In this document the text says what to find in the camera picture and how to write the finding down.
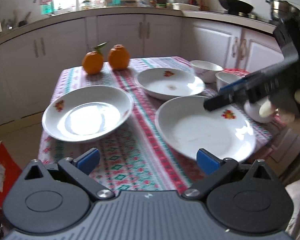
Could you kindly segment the gloved right hand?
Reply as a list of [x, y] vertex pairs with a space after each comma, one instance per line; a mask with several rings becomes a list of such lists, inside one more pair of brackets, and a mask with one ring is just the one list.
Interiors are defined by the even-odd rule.
[[[298, 89], [294, 94], [294, 99], [300, 104], [300, 89]], [[277, 108], [272, 105], [269, 100], [266, 100], [259, 110], [259, 115], [262, 118], [267, 118], [278, 112], [279, 117], [282, 122], [284, 122], [290, 129], [295, 133], [300, 135], [300, 117], [296, 117], [295, 114], [290, 113], [284, 109]]]

